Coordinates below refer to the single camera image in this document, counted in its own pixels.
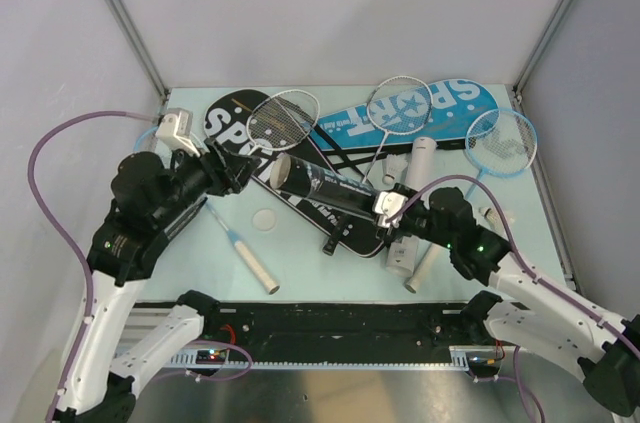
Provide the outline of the black shuttlecock tube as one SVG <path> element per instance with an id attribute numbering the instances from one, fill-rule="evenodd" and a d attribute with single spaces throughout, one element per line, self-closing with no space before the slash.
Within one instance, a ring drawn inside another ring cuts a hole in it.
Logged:
<path id="1" fill-rule="evenodd" d="M 366 183 L 288 154 L 276 159 L 269 176 L 272 189 L 374 223 L 373 203 L 380 192 Z"/>

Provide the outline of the white tube lid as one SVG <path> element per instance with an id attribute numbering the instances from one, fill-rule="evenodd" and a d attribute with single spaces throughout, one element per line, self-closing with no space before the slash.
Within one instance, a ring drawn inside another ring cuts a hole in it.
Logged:
<path id="1" fill-rule="evenodd" d="M 277 214 L 272 209 L 260 209 L 253 215 L 252 225 L 258 231 L 269 232 L 277 225 Z"/>

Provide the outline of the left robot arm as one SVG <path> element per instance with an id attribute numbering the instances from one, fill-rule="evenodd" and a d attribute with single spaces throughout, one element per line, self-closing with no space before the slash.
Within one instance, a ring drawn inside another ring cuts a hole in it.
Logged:
<path id="1" fill-rule="evenodd" d="M 259 165 L 216 141 L 207 152 L 167 167 L 148 151 L 129 155 L 111 182 L 109 213 L 87 253 L 89 316 L 73 344 L 50 422 L 125 422 L 137 398 L 182 347 L 209 342 L 224 324 L 219 303 L 196 290 L 182 294 L 169 316 L 120 358 L 114 356 L 127 318 L 156 263 L 211 196 L 240 193 Z"/>

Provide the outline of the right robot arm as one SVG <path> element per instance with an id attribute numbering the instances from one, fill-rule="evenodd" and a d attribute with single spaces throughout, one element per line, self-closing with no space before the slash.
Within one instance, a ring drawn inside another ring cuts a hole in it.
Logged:
<path id="1" fill-rule="evenodd" d="M 421 192 L 401 185 L 375 197 L 384 236 L 416 236 L 448 249 L 456 271 L 485 291 L 466 306 L 464 336 L 523 347 L 575 376 L 609 412 L 639 407 L 639 319 L 609 311 L 556 283 L 518 251 L 511 235 L 479 224 L 456 187 Z"/>

